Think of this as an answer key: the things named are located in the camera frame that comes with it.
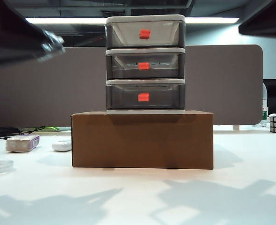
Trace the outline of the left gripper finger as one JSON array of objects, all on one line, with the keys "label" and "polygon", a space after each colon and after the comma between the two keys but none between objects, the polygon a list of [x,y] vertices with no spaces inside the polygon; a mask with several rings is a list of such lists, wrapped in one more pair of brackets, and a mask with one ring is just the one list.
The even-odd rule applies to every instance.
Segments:
[{"label": "left gripper finger", "polygon": [[0,66],[47,60],[65,52],[63,43],[62,37],[31,24],[0,0]]}]

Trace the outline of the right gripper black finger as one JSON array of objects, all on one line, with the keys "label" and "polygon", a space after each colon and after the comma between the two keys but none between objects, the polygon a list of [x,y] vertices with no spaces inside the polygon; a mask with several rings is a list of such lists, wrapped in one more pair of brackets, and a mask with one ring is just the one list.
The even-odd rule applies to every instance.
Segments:
[{"label": "right gripper black finger", "polygon": [[276,38],[276,0],[269,0],[238,27],[242,35]]}]

